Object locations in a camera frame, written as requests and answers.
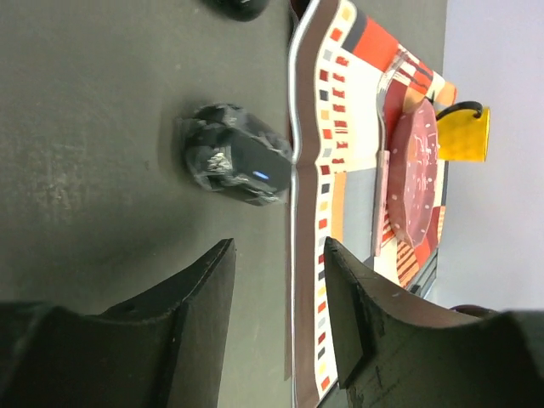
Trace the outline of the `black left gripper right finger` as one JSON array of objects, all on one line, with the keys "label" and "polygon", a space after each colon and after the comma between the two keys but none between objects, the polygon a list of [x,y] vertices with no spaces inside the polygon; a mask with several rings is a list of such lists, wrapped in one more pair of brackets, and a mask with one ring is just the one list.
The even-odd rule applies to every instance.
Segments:
[{"label": "black left gripper right finger", "polygon": [[542,312],[446,309],[335,239],[324,257],[338,375],[327,406],[542,406]]}]

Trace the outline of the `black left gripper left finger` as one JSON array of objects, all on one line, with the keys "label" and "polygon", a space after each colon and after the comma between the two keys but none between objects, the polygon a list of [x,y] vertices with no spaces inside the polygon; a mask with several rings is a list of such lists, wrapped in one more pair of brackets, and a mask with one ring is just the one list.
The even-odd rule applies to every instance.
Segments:
[{"label": "black left gripper left finger", "polygon": [[214,407],[235,243],[102,314],[45,302],[1,305],[4,407]]}]

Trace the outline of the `black marbled earbud case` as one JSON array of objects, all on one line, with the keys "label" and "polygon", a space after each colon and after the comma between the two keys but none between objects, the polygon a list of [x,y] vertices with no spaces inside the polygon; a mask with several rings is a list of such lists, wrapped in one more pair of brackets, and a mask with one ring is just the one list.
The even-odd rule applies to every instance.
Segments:
[{"label": "black marbled earbud case", "polygon": [[185,169],[204,190],[262,207],[281,203],[291,186],[288,139],[249,110],[204,105],[177,119]]}]

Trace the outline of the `glossy black gold-trim charging case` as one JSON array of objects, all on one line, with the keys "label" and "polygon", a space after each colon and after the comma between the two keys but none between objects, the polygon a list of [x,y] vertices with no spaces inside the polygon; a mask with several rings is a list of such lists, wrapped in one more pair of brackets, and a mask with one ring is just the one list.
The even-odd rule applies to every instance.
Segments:
[{"label": "glossy black gold-trim charging case", "polygon": [[270,0],[211,0],[209,5],[232,20],[249,22],[258,18]]}]

